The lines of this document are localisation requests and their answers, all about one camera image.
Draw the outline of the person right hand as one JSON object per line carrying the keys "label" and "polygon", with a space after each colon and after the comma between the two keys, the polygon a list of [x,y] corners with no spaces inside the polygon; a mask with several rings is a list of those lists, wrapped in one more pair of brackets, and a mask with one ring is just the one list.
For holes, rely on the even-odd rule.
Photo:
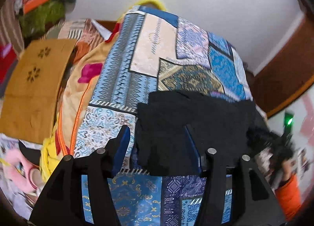
{"label": "person right hand", "polygon": [[292,162],[290,159],[285,159],[282,162],[282,171],[283,171],[283,176],[281,181],[286,182],[289,181],[291,176],[293,175],[293,170],[292,170]]}

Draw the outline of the orange sleeve forearm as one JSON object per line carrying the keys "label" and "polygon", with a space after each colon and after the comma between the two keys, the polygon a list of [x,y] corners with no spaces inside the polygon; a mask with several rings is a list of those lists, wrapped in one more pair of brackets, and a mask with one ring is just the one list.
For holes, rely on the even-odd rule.
{"label": "orange sleeve forearm", "polygon": [[297,176],[292,174],[287,181],[282,181],[275,190],[275,195],[286,220],[291,221],[301,207]]}

